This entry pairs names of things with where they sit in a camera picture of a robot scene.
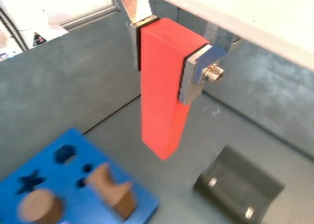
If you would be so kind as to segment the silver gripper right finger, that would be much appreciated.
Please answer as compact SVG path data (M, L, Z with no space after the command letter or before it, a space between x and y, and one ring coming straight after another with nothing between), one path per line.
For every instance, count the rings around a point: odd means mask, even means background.
M202 94L206 83L216 84L225 75L219 66L220 59L241 44L242 38L226 29L208 23L206 25L204 37L208 43L202 45L186 58L179 102L188 105Z

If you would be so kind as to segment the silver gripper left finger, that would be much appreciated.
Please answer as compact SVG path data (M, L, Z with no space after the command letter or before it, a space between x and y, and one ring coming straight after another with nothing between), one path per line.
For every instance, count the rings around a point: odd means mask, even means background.
M150 5L151 0L114 0L120 12L127 14L127 29L132 41L135 68L142 69L142 28L158 21Z

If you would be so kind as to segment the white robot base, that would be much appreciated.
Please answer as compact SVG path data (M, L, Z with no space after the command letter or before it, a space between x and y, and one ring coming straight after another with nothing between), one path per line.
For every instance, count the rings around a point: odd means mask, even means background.
M45 0L0 0L0 21L4 23L21 51L67 34L60 25L49 22Z

